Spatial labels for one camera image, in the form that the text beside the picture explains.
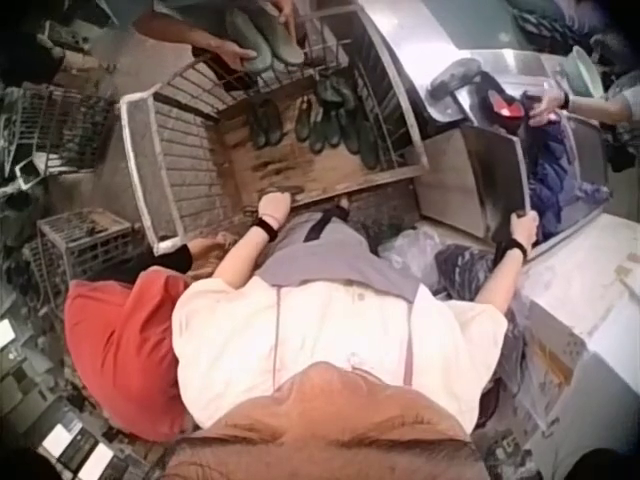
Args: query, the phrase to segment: red cloth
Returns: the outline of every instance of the red cloth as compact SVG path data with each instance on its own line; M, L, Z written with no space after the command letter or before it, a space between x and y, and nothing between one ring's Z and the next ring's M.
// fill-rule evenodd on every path
M65 303L80 378L116 426L146 440L172 440L185 426L171 313L187 286L184 276L153 267L133 288L74 281Z

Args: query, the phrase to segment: wooden crate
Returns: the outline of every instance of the wooden crate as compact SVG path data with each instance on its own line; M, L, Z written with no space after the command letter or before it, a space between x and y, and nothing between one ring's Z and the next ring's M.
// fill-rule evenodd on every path
M257 204L261 193L270 187L296 187L294 205L325 199L363 188L413 178L424 173L421 165L369 171L360 157L350 154L344 145L328 145L314 155L308 144L298 143L294 124L303 95L312 93L315 81L305 77L283 85L270 93L280 110L285 136L275 147L254 150L249 138L246 113L248 100L241 100L221 113L221 122L210 129L211 141L221 145L220 171L226 171L226 190L243 207Z

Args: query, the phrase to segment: boot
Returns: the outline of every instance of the boot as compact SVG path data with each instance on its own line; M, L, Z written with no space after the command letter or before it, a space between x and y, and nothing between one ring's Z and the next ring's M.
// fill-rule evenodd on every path
M373 125L366 120L364 114L358 115L358 146L360 160L367 170L375 170L380 164L378 142Z
M322 121L323 113L320 108L316 114L313 122L311 123L311 131L309 132L309 150L315 155L319 155L324 150L324 122Z
M342 99L342 107L350 112L355 110L358 104L358 98L351 88L350 82L338 75L332 75L329 77L329 83L331 84L331 88L333 88Z
M276 102L267 98L258 106L262 117L262 125L266 127L267 143L272 147L278 145L284 137L282 118Z
M225 26L229 38L242 48L253 50L257 54L256 58L242 62L242 66L247 72L260 74L271 68L273 63L271 48L246 13L237 8L227 10Z
M300 143L304 143L309 138L311 130L311 109L313 104L309 97L303 97L298 106L298 114L296 115L295 132L296 139Z
M340 135L345 148L351 155L358 155L360 153L360 144L358 143L356 119L353 114L341 108L338 110L338 123L340 124Z
M247 113L247 123L249 124L249 138L255 150L262 150L267 146L267 135L265 126L255 107L251 106Z
M297 67L304 62L304 52L296 45L287 28L278 21L278 17L258 6L246 10L255 28L266 39L273 55L285 65Z
M337 108L342 106L342 97L338 95L331 85L331 77L326 73L320 73L316 83L316 97L323 106Z
M336 148L340 145L340 124L338 123L337 112L325 108L322 115L322 124L324 127L325 140L330 147Z

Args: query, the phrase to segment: metal cage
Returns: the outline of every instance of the metal cage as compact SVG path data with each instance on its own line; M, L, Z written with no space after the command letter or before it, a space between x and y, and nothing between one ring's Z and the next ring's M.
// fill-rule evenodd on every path
M203 231L244 221L242 209L249 205L238 205L229 193L233 188L226 180L225 145L212 138L209 128L224 126L242 102L276 95L302 79L313 82L323 71L348 69L353 76L375 128L381 159L379 171L368 179L342 185L342 190L336 188L324 197L423 172L426 157L414 114L367 14L357 5L337 7L300 17L296 28L306 35L304 65L294 68L274 62L269 71L253 76L249 88L240 85L241 75L246 74L225 76L209 59L200 58L167 82L122 98L128 166L145 232L156 253L170 251ZM227 91L230 85L238 90ZM405 155L408 147L417 155ZM161 236L168 239L161 241Z
M38 221L38 237L24 247L41 291L40 305L58 313L71 280L87 278L130 259L138 248L133 226L102 209Z
M115 118L114 102L51 85L2 93L0 164L23 190L49 175L92 170Z

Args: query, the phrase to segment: apron strap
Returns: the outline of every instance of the apron strap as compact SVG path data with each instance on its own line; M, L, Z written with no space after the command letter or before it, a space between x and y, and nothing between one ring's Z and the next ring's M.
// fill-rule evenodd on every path
M276 332L275 345L273 347L273 365L271 374L271 388L276 390L276 367L278 366L278 345L280 344L280 287L276 287Z
M305 235L303 242L307 243L318 240L333 217L337 217L346 223L349 218L349 210L341 207L340 205L327 208L322 212L322 216L309 227L309 231Z
M410 303L407 313L407 348L404 357L404 379L402 382L405 387L411 387L413 384L413 334L411 332L412 312L413 303Z

